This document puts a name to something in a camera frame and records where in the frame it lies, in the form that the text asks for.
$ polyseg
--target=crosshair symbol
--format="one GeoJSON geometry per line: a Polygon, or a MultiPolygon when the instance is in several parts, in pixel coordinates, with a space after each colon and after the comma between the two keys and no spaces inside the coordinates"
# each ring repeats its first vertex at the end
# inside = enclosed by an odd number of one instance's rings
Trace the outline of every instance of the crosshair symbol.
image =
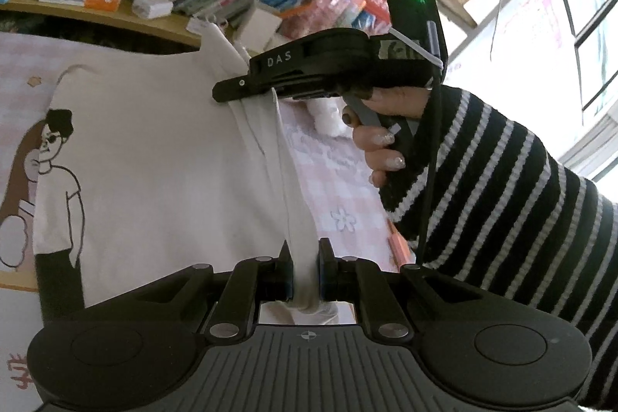
{"type": "Polygon", "coordinates": [[[317,334],[312,331],[305,331],[299,337],[302,337],[305,340],[313,340],[317,337],[317,334]]]}

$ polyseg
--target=white plush toy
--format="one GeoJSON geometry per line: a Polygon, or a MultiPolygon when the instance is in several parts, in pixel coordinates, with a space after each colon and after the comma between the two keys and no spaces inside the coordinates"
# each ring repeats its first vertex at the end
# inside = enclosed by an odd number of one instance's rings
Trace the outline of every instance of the white plush toy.
{"type": "Polygon", "coordinates": [[[351,138],[351,128],[341,120],[345,107],[343,98],[312,98],[307,110],[313,116],[315,129],[320,135],[351,138]]]}

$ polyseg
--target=metal screw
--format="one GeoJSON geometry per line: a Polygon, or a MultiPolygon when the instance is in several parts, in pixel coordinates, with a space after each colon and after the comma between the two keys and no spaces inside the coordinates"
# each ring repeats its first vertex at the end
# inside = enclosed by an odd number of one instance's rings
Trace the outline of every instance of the metal screw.
{"type": "Polygon", "coordinates": [[[389,339],[398,339],[401,337],[405,337],[410,332],[408,327],[404,327],[400,323],[385,323],[382,325],[378,332],[383,337],[388,337],[389,339]]]}
{"type": "Polygon", "coordinates": [[[240,329],[232,323],[217,323],[210,327],[210,334],[219,339],[229,339],[238,335],[240,329]]]}

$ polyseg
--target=window frame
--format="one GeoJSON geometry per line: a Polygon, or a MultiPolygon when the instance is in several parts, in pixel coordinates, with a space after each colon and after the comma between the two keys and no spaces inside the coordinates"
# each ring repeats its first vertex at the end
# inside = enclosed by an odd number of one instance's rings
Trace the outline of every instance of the window frame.
{"type": "Polygon", "coordinates": [[[598,26],[607,18],[608,14],[611,10],[618,4],[618,0],[606,0],[603,5],[597,10],[597,12],[593,15],[593,17],[588,20],[588,22],[576,32],[575,25],[573,23],[573,15],[571,13],[571,8],[569,5],[569,0],[562,0],[564,3],[564,8],[567,12],[567,18],[569,19],[569,26],[571,28],[571,34],[575,38],[574,50],[576,53],[576,62],[577,62],[577,75],[579,78],[579,87],[580,87],[580,103],[582,104],[582,123],[583,123],[583,113],[584,111],[591,106],[594,101],[607,89],[607,87],[618,78],[618,69],[614,72],[614,74],[605,82],[603,85],[597,90],[597,92],[589,99],[586,103],[583,103],[583,95],[582,95],[582,66],[580,64],[579,57],[579,48],[582,44],[589,38],[589,36],[594,33],[594,31],[598,28],[598,26]]]}

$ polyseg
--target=black cable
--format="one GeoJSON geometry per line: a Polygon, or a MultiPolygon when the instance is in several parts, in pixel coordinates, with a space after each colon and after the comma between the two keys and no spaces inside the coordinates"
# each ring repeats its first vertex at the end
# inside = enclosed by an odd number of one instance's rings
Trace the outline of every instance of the black cable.
{"type": "Polygon", "coordinates": [[[436,179],[436,170],[438,168],[438,150],[440,149],[440,131],[442,125],[442,83],[446,75],[446,62],[442,70],[442,75],[439,78],[434,78],[433,89],[431,90],[432,99],[432,129],[431,129],[431,146],[430,160],[427,172],[427,184],[425,184],[425,194],[423,198],[423,207],[421,209],[421,221],[418,230],[418,247],[416,248],[416,264],[423,265],[424,252],[427,246],[427,230],[429,220],[431,218],[431,202],[433,200],[433,186],[436,179]]]}

